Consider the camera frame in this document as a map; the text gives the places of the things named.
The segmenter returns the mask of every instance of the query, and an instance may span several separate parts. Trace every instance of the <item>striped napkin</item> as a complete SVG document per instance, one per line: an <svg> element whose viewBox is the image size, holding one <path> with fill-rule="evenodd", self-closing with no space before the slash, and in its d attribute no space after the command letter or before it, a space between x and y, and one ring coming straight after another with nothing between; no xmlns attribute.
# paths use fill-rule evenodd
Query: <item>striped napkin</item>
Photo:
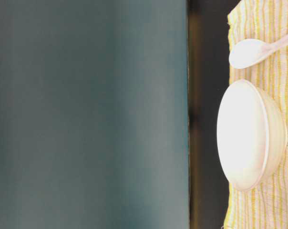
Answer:
<svg viewBox="0 0 288 229"><path fill-rule="evenodd" d="M288 0L241 0L229 13L230 49L247 38L274 42L288 33ZM247 69L230 66L230 80L247 79L281 109L288 129L288 46ZM288 229L288 146L275 172L248 192L229 184L225 229Z"/></svg>

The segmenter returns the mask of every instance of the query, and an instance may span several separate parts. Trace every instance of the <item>spoon bowl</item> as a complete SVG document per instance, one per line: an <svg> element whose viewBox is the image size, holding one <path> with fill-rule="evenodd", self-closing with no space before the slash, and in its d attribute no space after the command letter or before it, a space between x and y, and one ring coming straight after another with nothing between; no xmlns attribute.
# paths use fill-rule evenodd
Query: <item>spoon bowl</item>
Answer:
<svg viewBox="0 0 288 229"><path fill-rule="evenodd" d="M267 58L272 52L268 43L245 39L237 43L229 55L230 64L236 69L250 67Z"/></svg>
<svg viewBox="0 0 288 229"><path fill-rule="evenodd" d="M287 45L288 34L274 43L265 43L257 39L245 39L233 47L229 62L234 68L247 68L263 61L269 55Z"/></svg>

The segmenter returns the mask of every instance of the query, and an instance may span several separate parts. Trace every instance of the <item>bowl rim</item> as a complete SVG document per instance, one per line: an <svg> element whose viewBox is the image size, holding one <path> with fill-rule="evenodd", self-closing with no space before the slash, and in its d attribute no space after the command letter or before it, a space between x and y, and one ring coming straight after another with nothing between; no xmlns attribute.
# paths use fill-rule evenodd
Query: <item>bowl rim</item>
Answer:
<svg viewBox="0 0 288 229"><path fill-rule="evenodd" d="M246 83L247 85L249 85L254 90L254 92L258 96L259 103L260 103L261 108L263 110L263 117L264 117L264 123L265 123L266 144L265 144L264 162L263 162L263 166L261 168L259 176L257 177L256 181L250 187L245 188L245 189L237 188L235 186L235 184L233 184L233 186L234 186L234 188L236 190L246 192L246 191L249 191L249 190L253 189L258 183L260 183L260 181L261 181L261 179L262 179L262 177L264 175L264 172L266 170L266 167L267 167L267 161L268 161L268 158L269 158L269 146L270 146L270 142L269 142L269 135L270 135L270 132L269 132L269 119L268 119L268 114L267 114L267 110L266 110L266 105L264 103L264 99L262 98L262 95L260 94L260 92L257 89L257 87L254 84L252 84L250 81L245 80L245 79L237 80L234 83L232 83L231 86L234 85L235 83Z"/></svg>

